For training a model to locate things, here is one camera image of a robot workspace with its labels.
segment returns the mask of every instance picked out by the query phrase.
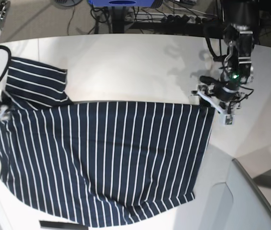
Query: navy blue fabric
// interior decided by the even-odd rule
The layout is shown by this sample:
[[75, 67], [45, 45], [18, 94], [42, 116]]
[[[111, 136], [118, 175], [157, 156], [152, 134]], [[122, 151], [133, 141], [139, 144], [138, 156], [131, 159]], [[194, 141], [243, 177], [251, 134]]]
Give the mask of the navy blue fabric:
[[[59, 69], [59, 75], [51, 75], [48, 69], [19, 64], [17, 69], [66, 81]], [[146, 102], [72, 104], [65, 93], [21, 81], [47, 85], [49, 79], [12, 70], [6, 91], [14, 109], [9, 121], [0, 121], [1, 179], [19, 200], [85, 226], [105, 227], [135, 223], [194, 199], [214, 109]], [[56, 101], [31, 98], [16, 87]]]

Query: white table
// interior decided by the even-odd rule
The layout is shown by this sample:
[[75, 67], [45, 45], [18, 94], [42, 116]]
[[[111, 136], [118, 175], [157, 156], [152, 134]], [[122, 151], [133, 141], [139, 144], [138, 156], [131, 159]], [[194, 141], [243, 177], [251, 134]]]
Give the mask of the white table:
[[[197, 37], [105, 34], [42, 38], [5, 45], [11, 49], [13, 56], [68, 69], [66, 93], [73, 101], [130, 100], [196, 104], [197, 98], [190, 96], [190, 92], [196, 89], [198, 77], [216, 77], [220, 74], [220, 64], [212, 61], [205, 40]], [[212, 45], [217, 52], [218, 41], [212, 40]], [[125, 228], [151, 226], [180, 229], [175, 226], [175, 218], [180, 218], [178, 221], [185, 226], [198, 229], [210, 187], [226, 181], [231, 156], [239, 154], [271, 94], [271, 48], [256, 47], [252, 60], [255, 80], [251, 87], [255, 93], [243, 101], [233, 126], [221, 126], [216, 115], [207, 154], [195, 186], [197, 199], [187, 206], [174, 208]], [[4, 62], [0, 59], [0, 65], [4, 65]], [[0, 193], [0, 197], [7, 193], [1, 184]], [[5, 208], [9, 210], [11, 207], [8, 206], [13, 202], [6, 204]], [[24, 207], [20, 202], [17, 204], [19, 209]], [[179, 217], [179, 210], [183, 210], [185, 216]], [[31, 229], [36, 229], [36, 224], [32, 226]]]

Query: gray floor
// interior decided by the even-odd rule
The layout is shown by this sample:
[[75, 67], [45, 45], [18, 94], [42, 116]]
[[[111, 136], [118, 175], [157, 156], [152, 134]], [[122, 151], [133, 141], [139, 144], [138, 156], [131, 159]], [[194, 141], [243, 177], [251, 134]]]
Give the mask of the gray floor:
[[[68, 22], [74, 8], [63, 8], [53, 0], [11, 0], [12, 7], [2, 33], [1, 42], [17, 41], [30, 38], [66, 36]], [[214, 1], [198, 0], [196, 6], [191, 9], [213, 13]], [[172, 13], [165, 5], [158, 10]], [[70, 35], [84, 35], [94, 26], [94, 20], [90, 16], [90, 7], [83, 0], [75, 7], [74, 18], [70, 25]], [[132, 30], [128, 33], [140, 33]], [[271, 33], [260, 37], [261, 45], [271, 47]]]

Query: striped apron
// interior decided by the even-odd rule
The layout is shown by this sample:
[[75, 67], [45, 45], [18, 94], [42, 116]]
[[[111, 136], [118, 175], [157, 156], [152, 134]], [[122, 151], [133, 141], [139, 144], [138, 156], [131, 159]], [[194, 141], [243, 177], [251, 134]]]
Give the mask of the striped apron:
[[194, 199], [213, 108], [73, 104], [67, 72], [13, 58], [1, 180], [25, 204], [88, 227], [126, 225]]

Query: blue box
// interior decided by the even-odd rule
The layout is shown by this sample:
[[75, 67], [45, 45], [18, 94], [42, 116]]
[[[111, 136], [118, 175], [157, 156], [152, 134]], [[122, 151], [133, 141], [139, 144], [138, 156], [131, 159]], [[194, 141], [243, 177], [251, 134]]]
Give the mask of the blue box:
[[151, 7], [154, 0], [90, 0], [96, 7], [103, 6], [141, 6]]

